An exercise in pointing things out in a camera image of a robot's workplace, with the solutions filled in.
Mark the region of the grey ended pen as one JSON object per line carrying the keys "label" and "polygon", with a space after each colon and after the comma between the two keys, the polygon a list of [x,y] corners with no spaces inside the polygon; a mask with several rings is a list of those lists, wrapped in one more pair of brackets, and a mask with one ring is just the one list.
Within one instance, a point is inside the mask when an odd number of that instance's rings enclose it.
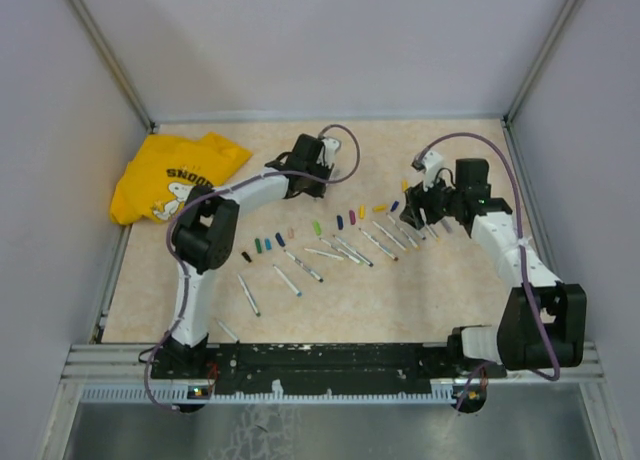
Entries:
{"label": "grey ended pen", "polygon": [[446,219],[442,219],[440,221],[442,227],[444,228],[444,230],[448,233],[448,234],[452,234],[453,233],[453,229],[451,227],[451,225],[449,224],[449,222]]}

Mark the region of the light green capped pen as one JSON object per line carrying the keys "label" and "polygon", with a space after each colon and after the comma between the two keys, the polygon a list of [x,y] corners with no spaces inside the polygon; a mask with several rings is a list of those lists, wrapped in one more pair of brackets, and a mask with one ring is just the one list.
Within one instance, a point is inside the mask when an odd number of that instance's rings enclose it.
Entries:
{"label": "light green capped pen", "polygon": [[318,250],[318,249],[314,249],[314,248],[305,247],[304,251],[306,251],[308,253],[311,253],[311,254],[314,254],[314,255],[318,255],[318,256],[322,256],[322,257],[326,257],[326,258],[331,258],[331,259],[339,260],[339,261],[342,261],[342,260],[345,259],[345,257],[342,256],[342,255],[338,255],[338,254],[334,254],[334,253],[330,253],[330,252],[326,252],[326,251]]}

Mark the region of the black capped pen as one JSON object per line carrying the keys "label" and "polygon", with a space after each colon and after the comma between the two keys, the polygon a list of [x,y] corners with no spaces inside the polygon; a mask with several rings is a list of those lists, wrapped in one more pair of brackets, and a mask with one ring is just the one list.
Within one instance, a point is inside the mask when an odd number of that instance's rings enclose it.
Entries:
{"label": "black capped pen", "polygon": [[234,331],[221,319],[215,319],[217,325],[220,329],[232,340],[233,343],[239,342],[239,337],[234,333]]}

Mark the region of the navy capped pen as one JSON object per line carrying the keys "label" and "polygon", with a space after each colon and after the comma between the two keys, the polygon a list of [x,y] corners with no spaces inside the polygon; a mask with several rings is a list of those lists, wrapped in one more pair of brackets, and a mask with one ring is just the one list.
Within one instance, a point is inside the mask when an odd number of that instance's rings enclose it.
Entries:
{"label": "navy capped pen", "polygon": [[413,233],[415,233],[419,238],[421,238],[422,240],[425,240],[425,241],[427,240],[427,237],[426,237],[426,235],[424,234],[424,232],[422,232],[422,231],[420,231],[420,230],[416,229],[415,227],[413,227],[413,226],[411,226],[411,225],[409,225],[409,224],[407,224],[407,226],[408,226],[408,227],[410,228],[410,230],[411,230]]}

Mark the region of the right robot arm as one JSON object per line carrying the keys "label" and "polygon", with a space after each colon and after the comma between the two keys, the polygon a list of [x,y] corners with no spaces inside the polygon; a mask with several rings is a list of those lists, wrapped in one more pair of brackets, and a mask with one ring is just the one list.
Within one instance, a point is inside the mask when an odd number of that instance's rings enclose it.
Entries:
{"label": "right robot arm", "polygon": [[482,360],[511,371],[577,367],[583,360],[587,297],[578,284],[563,282],[539,258],[522,232],[522,217],[491,193],[489,164],[465,158],[455,163],[453,181],[442,174],[444,159],[429,152],[414,167],[423,180],[405,193],[400,218],[421,229],[454,219],[491,260],[509,297],[501,321],[452,331],[448,367],[470,375]]}

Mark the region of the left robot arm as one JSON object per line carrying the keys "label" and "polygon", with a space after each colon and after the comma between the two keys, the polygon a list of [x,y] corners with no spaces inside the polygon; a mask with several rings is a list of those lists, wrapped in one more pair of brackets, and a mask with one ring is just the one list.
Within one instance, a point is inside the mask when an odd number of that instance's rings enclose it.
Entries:
{"label": "left robot arm", "polygon": [[172,225],[177,260],[174,318],[150,361],[153,379],[206,374],[207,343],[216,272],[231,256],[241,217],[300,194],[324,196],[341,142],[302,134],[293,150],[265,164],[255,176],[218,188],[195,187]]}

